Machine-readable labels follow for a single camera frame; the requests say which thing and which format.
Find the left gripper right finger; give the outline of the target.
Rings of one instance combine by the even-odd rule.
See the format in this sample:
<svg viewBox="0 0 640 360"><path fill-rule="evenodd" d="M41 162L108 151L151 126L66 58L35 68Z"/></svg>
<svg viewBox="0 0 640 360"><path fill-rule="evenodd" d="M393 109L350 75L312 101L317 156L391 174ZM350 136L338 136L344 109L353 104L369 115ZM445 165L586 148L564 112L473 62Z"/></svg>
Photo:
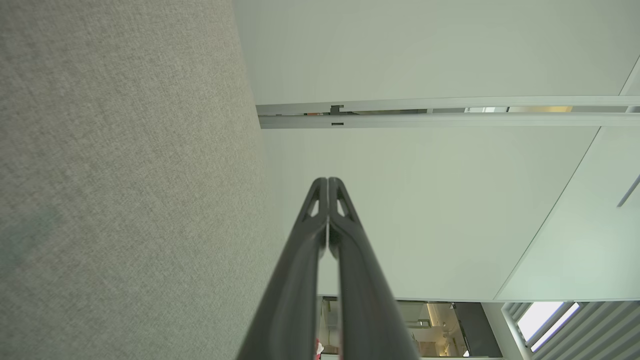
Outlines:
<svg viewBox="0 0 640 360"><path fill-rule="evenodd" d="M328 246L338 262L340 358L417 360L396 299L345 183L328 180Z"/></svg>

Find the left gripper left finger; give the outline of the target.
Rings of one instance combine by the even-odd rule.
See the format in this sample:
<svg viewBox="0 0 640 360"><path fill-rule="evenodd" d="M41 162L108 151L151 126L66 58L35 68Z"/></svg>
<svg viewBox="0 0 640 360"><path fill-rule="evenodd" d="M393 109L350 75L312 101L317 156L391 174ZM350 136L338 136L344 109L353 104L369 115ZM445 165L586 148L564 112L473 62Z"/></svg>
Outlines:
<svg viewBox="0 0 640 360"><path fill-rule="evenodd" d="M311 183L238 359L316 358L318 268L327 243L328 191L327 178Z"/></svg>

